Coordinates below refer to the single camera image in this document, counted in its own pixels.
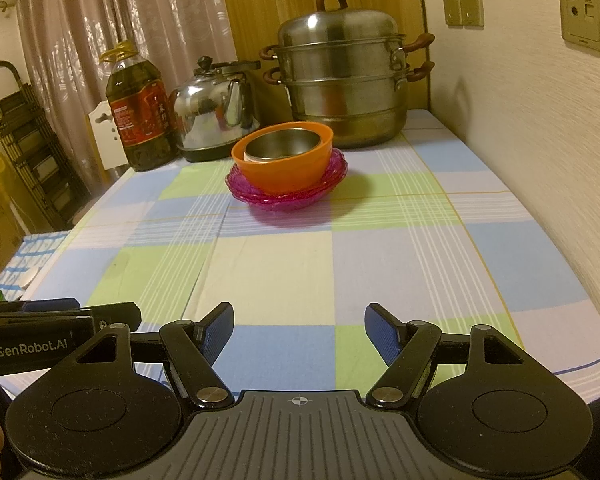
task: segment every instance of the bowl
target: bowl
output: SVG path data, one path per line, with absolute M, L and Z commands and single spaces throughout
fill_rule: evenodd
M 295 211 L 318 202 L 330 193 L 346 176 L 348 167 L 342 152 L 334 148 L 331 150 L 331 158 L 327 169 L 324 170 L 317 184 L 308 189 L 277 196 L 264 194 L 250 184 L 236 164 L 231 168 L 224 181 L 231 194 L 241 202 L 264 211 Z
M 279 130 L 302 128 L 320 136 L 320 143 L 299 155 L 252 162 L 244 159 L 244 150 L 254 139 Z M 240 172 L 256 188 L 268 195 L 291 193 L 316 184 L 327 168 L 331 156 L 333 130 L 320 123 L 298 121 L 268 126 L 241 138 L 231 150 Z
M 244 149 L 244 160 L 264 162 L 310 152 L 320 144 L 320 135 L 305 128 L 285 128 L 260 135 Z

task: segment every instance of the stainless steel kettle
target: stainless steel kettle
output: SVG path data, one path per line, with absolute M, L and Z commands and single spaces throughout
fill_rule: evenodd
M 251 86 L 245 75 L 259 61 L 213 63 L 198 60 L 193 78 L 170 96 L 178 147 L 189 162 L 229 156 L 233 145 L 260 125 L 254 117 Z

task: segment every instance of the pink glass plate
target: pink glass plate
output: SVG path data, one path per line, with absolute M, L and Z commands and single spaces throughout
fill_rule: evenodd
M 253 187 L 235 164 L 224 181 L 231 194 L 241 202 L 265 211 L 294 211 L 318 202 L 340 183 L 348 169 L 349 165 L 342 152 L 333 148 L 329 164 L 324 170 L 320 182 L 307 189 L 284 195 L 266 195 L 257 187 Z

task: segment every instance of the curtain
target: curtain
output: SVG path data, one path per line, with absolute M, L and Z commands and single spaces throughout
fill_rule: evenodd
M 16 0 L 32 86 L 91 192 L 102 190 L 86 115 L 106 99 L 101 53 L 131 39 L 162 72 L 167 92 L 200 56 L 235 60 L 224 0 Z

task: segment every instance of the checkered tablecloth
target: checkered tablecloth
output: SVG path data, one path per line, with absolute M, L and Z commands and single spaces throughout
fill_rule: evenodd
M 234 200 L 228 160 L 129 171 L 25 298 L 135 301 L 142 330 L 229 301 L 236 327 L 215 369 L 235 392 L 364 395 L 385 368 L 362 325 L 378 302 L 445 332 L 493 325 L 585 400 L 600 396 L 600 316 L 542 228 L 459 139 L 410 110 L 400 136 L 346 158 L 346 179 L 294 213 Z M 461 372 L 441 368 L 437 380 Z M 35 376 L 2 382 L 18 391 Z

